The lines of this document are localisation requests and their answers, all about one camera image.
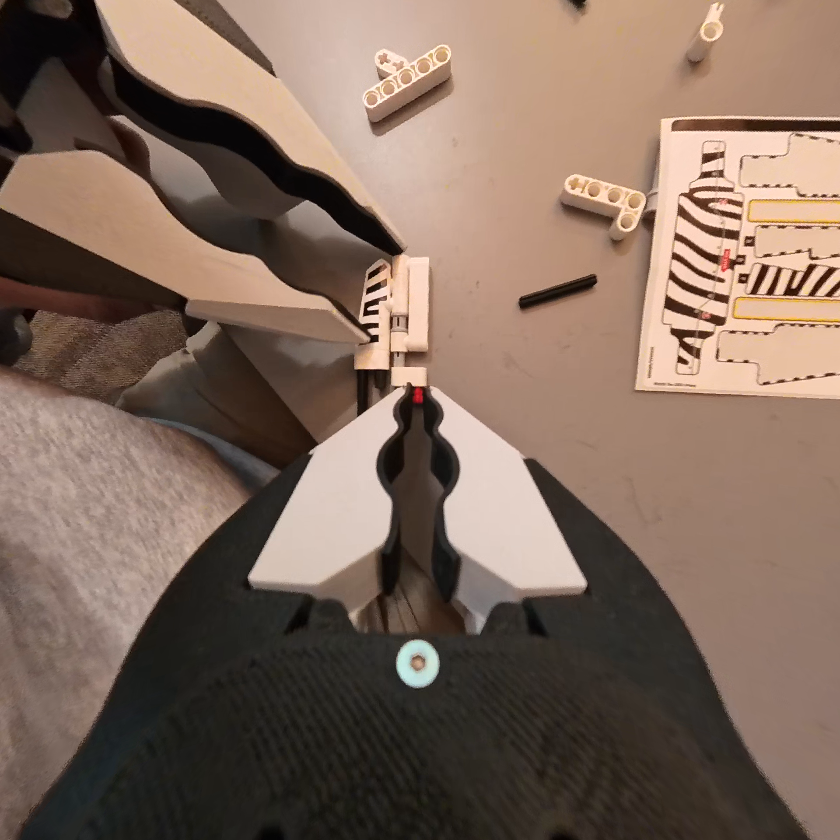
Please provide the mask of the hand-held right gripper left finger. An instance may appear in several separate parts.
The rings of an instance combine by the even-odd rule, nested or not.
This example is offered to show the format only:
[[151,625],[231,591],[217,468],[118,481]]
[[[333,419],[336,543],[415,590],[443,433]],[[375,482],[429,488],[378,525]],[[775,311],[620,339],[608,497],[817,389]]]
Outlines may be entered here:
[[255,590],[290,592],[362,610],[385,590],[392,479],[383,449],[404,433],[412,389],[394,391],[327,438],[301,477],[248,574]]

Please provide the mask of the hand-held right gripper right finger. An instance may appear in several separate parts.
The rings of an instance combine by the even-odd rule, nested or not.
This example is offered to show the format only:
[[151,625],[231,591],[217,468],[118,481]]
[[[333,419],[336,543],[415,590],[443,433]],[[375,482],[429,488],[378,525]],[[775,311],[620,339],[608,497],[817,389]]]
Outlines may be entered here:
[[501,603],[581,595],[587,582],[522,454],[437,387],[423,396],[435,503],[431,571],[466,625]]

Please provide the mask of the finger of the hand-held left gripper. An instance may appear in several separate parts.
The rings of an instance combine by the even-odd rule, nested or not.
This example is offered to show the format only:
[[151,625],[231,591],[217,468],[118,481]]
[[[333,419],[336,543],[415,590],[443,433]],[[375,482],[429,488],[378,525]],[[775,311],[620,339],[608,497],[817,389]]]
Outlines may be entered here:
[[312,203],[380,251],[403,238],[284,83],[177,2],[94,2],[108,94],[143,130],[198,163],[240,213]]
[[144,180],[99,153],[19,156],[2,169],[2,277],[164,306],[208,322],[365,343],[357,319],[257,257],[213,245],[169,215]]

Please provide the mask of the white zebra-striped lego assembly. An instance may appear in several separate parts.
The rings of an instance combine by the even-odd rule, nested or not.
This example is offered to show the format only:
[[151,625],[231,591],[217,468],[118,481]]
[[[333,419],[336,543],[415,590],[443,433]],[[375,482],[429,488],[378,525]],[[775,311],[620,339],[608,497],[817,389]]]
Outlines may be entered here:
[[395,388],[427,386],[427,370],[410,364],[428,350],[430,271],[427,257],[379,259],[365,272],[359,322],[369,340],[354,352],[357,379],[385,376]]

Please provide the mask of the white five-hole lego beam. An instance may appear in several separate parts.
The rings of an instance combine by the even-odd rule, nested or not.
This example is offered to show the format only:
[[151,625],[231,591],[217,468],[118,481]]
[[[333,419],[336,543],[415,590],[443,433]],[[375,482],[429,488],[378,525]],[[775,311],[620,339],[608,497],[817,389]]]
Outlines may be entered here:
[[408,67],[392,76],[383,79],[377,73],[379,80],[362,97],[369,123],[391,117],[445,83],[452,75],[452,55],[450,46],[441,44],[409,60]]

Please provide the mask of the black lego axle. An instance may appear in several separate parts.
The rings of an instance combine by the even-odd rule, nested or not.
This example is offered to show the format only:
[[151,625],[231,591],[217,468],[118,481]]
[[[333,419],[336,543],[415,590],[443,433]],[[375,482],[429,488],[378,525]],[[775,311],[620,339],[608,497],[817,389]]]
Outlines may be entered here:
[[597,284],[597,275],[590,274],[573,280],[567,280],[558,285],[543,288],[523,295],[518,300],[521,311],[536,308],[547,303],[558,301],[578,293],[592,290]]

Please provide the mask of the white L-shaped lego beam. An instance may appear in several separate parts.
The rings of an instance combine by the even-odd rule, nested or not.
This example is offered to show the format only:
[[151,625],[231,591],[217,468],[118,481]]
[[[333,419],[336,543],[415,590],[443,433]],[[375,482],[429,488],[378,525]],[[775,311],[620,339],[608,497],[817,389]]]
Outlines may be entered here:
[[564,205],[609,217],[609,234],[616,242],[636,230],[647,204],[642,192],[581,174],[565,179],[560,200]]

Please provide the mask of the white lego pin connector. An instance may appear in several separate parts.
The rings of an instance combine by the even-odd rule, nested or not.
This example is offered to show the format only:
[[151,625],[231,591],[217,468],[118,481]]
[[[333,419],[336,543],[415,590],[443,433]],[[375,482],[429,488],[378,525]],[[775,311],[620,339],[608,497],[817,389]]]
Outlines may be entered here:
[[706,16],[694,34],[686,51],[686,60],[698,64],[708,58],[712,47],[723,35],[724,26],[721,20],[725,3],[714,2],[709,5]]

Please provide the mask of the person's left hand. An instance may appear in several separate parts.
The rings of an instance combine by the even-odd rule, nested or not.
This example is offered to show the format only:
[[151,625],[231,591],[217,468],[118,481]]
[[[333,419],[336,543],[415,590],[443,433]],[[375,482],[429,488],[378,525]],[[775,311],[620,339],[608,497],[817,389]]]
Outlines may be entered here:
[[157,311],[183,311],[178,307],[123,300],[81,292],[52,290],[1,277],[1,307],[43,311],[96,322],[118,323]]

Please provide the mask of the tan cloth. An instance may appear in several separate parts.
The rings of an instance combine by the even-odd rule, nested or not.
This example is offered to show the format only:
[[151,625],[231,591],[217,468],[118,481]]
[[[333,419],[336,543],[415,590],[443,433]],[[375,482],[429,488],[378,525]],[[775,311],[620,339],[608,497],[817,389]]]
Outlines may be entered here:
[[316,441],[235,342],[208,323],[125,389],[117,408],[193,427],[283,468]]

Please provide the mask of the person's grey sweatpants leg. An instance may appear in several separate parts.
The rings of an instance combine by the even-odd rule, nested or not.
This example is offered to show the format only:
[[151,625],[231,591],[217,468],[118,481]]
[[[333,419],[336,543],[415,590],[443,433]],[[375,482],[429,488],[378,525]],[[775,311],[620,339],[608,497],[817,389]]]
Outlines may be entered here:
[[2,838],[77,752],[184,563],[277,473],[2,368]]

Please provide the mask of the zebra sticker sheet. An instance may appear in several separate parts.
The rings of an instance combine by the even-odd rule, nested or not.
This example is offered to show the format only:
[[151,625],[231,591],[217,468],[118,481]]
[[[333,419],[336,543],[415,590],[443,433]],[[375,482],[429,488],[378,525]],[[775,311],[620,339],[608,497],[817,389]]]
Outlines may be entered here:
[[636,389],[838,399],[838,119],[660,123]]

